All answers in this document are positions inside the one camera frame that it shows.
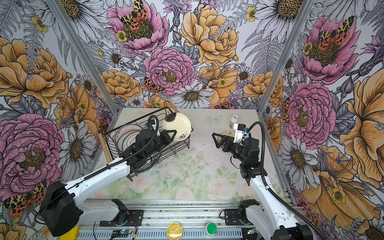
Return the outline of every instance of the wooden rolling pin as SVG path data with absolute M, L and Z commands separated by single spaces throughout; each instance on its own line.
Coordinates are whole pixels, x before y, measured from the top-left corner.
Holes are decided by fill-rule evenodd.
M 101 147 L 103 148 L 103 152 L 104 152 L 105 158 L 107 159 L 107 163 L 110 163 L 110 162 L 112 162 L 112 159 L 109 156 L 109 151 L 108 151 L 108 148 L 107 148 L 107 144 L 105 143 L 104 136 L 103 136 L 102 133 L 99 133 L 98 136 L 99 136 L 99 139 L 100 139 Z

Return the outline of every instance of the yellow button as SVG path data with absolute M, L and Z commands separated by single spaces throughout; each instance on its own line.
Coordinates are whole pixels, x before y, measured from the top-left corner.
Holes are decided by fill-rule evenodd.
M 183 236 L 183 227 L 178 222 L 173 222 L 168 226 L 167 237 L 169 240 L 179 240 Z

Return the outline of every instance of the white daisy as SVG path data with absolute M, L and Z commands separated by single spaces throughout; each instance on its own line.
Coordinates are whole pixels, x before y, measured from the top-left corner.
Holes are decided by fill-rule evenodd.
M 256 32 L 264 30 L 263 38 L 271 33 L 271 39 L 281 43 L 293 28 L 303 0 L 258 0 L 254 17 L 260 20 Z
M 213 89 L 201 89 L 202 87 L 202 83 L 193 88 L 186 85 L 175 91 L 177 94 L 171 98 L 171 102 L 179 108 L 207 108 L 211 104 L 211 98 L 207 97 L 213 95 Z
M 91 156 L 95 150 L 95 137 L 88 131 L 88 124 L 80 123 L 75 132 L 72 126 L 68 129 L 69 142 L 61 144 L 58 167 L 63 167 L 63 181 L 68 182 L 86 174 L 92 162 Z
M 372 218 L 369 222 L 369 228 L 360 235 L 361 240 L 384 239 L 384 220 Z
M 144 107 L 144 100 L 139 98 L 138 96 L 132 97 L 128 100 L 128 105 L 131 108 L 143 108 Z
M 65 12 L 72 20 L 80 38 L 89 43 L 95 39 L 102 39 L 101 32 L 105 31 L 104 17 L 106 9 L 101 0 L 60 0 Z M 58 39 L 63 36 L 63 31 L 52 11 L 47 5 L 47 0 L 30 0 L 29 5 L 35 10 L 36 16 L 41 18 L 42 24 L 52 26 Z
M 248 81 L 251 77 L 253 77 L 253 70 L 250 67 L 240 67 L 237 71 L 237 75 L 240 78 L 240 81 Z
M 123 63 L 121 50 L 118 48 L 108 49 L 104 52 L 104 61 L 113 65 L 113 67 L 120 67 Z
M 370 12 L 377 5 L 377 0 L 325 0 L 323 6 L 325 10 L 324 16 L 329 16 L 333 21 L 336 18 L 336 22 L 344 21 L 350 16 L 360 17 L 363 10 Z
M 282 159 L 284 171 L 288 172 L 291 183 L 300 191 L 304 191 L 306 188 L 310 189 L 306 179 L 312 187 L 317 189 L 320 179 L 311 168 L 318 163 L 316 157 L 305 153 L 307 146 L 304 142 L 300 142 L 300 139 L 296 139 L 293 135 L 291 138 L 287 136 L 282 138 L 278 152 Z
M 270 102 L 267 102 L 263 110 L 263 118 L 264 119 L 270 118 L 272 116 L 272 112 L 273 112 L 272 104 Z
M 81 78 L 79 79 L 79 83 L 85 90 L 88 90 L 88 91 L 91 91 L 95 87 L 92 83 L 91 76 L 87 74 L 84 74 L 83 76 L 81 76 Z
M 296 56 L 295 54 L 291 53 L 287 62 L 285 63 L 284 72 L 289 72 L 293 67 L 293 65 L 295 64 L 295 62 L 296 62 Z

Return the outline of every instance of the daisy center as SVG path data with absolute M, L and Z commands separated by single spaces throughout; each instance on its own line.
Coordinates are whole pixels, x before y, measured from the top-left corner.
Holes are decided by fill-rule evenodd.
M 292 152 L 292 158 L 296 166 L 298 167 L 304 167 L 305 166 L 305 159 L 301 152 L 297 150 L 293 150 Z
M 29 167 L 34 167 L 35 169 L 40 169 L 40 166 L 45 162 L 45 154 L 41 149 L 35 149 L 30 152 L 25 152 L 25 161 L 19 163 L 19 166 L 24 169 Z
M 240 77 L 240 80 L 247 79 L 248 73 L 241 73 L 239 77 Z
M 365 231 L 365 233 L 367 233 L 369 239 L 371 240 L 382 240 L 384 239 L 384 235 L 382 234 L 382 232 L 378 229 L 376 229 L 375 227 L 369 227 L 369 229 L 367 229 Z
M 88 91 L 90 91 L 90 90 L 92 89 L 92 85 L 91 85 L 91 83 L 88 82 L 88 81 L 84 83 L 84 87 L 85 87 L 85 89 L 87 89 Z
M 79 6 L 74 0 L 60 0 L 65 12 L 70 18 L 75 18 L 79 15 Z
M 80 140 L 75 140 L 72 143 L 70 154 L 72 159 L 78 159 L 81 155 L 81 151 L 83 150 L 83 145 Z
M 304 112 L 303 108 L 299 109 L 299 116 L 296 118 L 300 127 L 305 127 L 308 123 L 308 112 Z
M 119 57 L 119 55 L 113 55 L 113 56 L 112 56 L 112 61 L 113 61 L 114 63 L 118 63 L 118 62 L 120 62 L 120 57 Z
M 291 60 L 288 60 L 287 63 L 285 64 L 285 68 L 288 69 L 288 68 L 292 67 L 292 64 L 293 64 L 293 62 Z
M 166 78 L 166 81 L 169 83 L 176 81 L 176 74 L 174 74 L 171 70 L 168 70 L 168 72 L 163 71 L 162 75 Z
M 199 97 L 198 92 L 189 92 L 185 94 L 185 99 L 188 101 L 196 100 Z
M 151 38 L 153 33 L 153 27 L 149 23 L 148 19 L 143 20 L 143 23 L 140 24 L 139 29 L 132 30 L 130 26 L 126 26 L 124 28 L 124 32 L 126 33 L 125 36 L 127 37 L 127 40 L 135 40 L 140 38 Z
M 295 18 L 302 3 L 303 0 L 282 0 L 277 8 L 277 13 L 284 18 Z

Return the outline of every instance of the floral wallpaper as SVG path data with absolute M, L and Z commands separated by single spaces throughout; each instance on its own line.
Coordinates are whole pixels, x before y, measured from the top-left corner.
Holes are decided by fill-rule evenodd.
M 44 1 L 36 15 L 60 33 Z M 302 0 L 61 3 L 118 106 L 257 109 Z
M 44 240 L 47 187 L 89 173 L 112 115 L 44 1 L 0 5 L 0 238 Z
M 262 112 L 297 204 L 333 240 L 384 239 L 383 11 L 316 2 Z

